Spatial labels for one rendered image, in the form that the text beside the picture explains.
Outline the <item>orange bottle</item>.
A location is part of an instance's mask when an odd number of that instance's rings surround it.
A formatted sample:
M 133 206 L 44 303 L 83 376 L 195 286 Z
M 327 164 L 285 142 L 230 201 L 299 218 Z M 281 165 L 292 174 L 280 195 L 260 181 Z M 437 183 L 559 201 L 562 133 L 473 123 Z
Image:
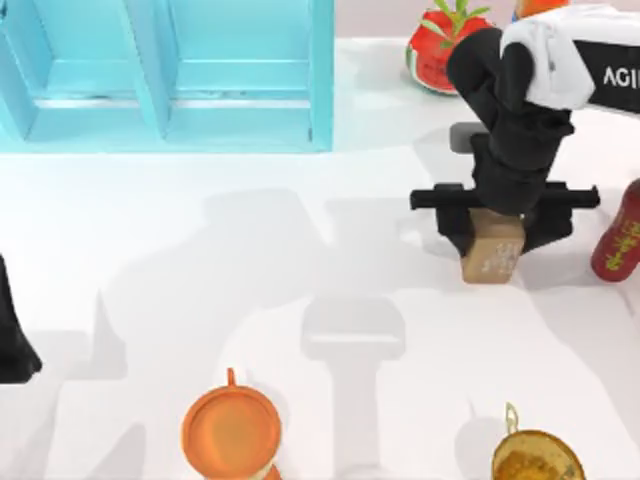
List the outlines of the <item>orange bottle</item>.
M 549 10 L 563 8 L 571 0 L 516 0 L 512 20 L 517 21 Z

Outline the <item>gold trophy cup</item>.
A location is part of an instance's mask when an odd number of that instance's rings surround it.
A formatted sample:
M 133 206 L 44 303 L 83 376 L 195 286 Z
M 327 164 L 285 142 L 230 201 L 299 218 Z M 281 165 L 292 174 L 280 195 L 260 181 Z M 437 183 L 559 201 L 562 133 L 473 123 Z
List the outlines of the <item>gold trophy cup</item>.
M 587 480 L 575 452 L 542 430 L 520 430 L 515 406 L 505 405 L 506 436 L 496 446 L 491 480 Z

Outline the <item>red bottle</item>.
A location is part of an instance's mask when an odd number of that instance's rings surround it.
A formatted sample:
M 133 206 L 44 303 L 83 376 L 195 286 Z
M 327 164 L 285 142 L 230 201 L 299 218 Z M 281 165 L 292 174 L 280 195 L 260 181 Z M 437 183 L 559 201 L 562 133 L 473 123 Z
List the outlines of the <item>red bottle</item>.
M 640 265 L 640 178 L 631 182 L 611 225 L 591 255 L 592 271 L 606 282 L 626 280 Z

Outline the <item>pale grey rounded box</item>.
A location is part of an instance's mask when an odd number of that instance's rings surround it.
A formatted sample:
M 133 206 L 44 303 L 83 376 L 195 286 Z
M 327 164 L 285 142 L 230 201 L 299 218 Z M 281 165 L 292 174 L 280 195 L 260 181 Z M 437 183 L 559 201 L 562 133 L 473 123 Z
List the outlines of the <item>pale grey rounded box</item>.
M 449 146 L 456 154 L 471 154 L 471 140 L 475 135 L 486 134 L 487 129 L 480 122 L 457 122 L 449 129 Z

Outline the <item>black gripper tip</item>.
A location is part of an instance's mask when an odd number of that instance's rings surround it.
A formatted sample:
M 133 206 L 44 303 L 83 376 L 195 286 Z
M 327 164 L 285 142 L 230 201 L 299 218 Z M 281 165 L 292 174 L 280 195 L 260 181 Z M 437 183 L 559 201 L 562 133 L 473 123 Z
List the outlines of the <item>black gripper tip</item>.
M 6 265 L 0 254 L 0 385 L 25 384 L 42 366 L 18 320 Z

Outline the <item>light blue rack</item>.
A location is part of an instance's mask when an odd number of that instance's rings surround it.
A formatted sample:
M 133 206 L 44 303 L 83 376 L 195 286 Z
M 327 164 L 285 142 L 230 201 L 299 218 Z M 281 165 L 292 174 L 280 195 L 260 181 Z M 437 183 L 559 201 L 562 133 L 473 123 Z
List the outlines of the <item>light blue rack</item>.
M 334 0 L 0 0 L 0 152 L 333 146 Z

